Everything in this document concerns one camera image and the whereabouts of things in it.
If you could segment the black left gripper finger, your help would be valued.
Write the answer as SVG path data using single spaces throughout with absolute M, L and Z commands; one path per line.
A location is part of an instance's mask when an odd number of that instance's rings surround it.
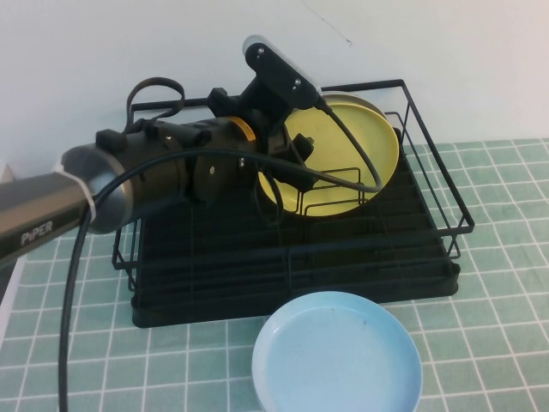
M 305 164 L 282 159 L 272 159 L 268 162 L 268 169 L 273 178 L 283 184 L 288 184 L 298 191 L 309 191 L 317 182 L 317 178 L 305 173 Z

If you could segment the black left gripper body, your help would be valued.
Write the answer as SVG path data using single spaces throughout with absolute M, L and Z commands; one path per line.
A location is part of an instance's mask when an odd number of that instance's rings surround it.
M 209 149 L 236 155 L 260 154 L 299 164 L 291 148 L 285 122 L 291 106 L 267 87 L 247 87 L 236 97 L 224 88 L 213 89 L 207 106 L 217 118 L 224 118 L 222 132 L 207 144 Z

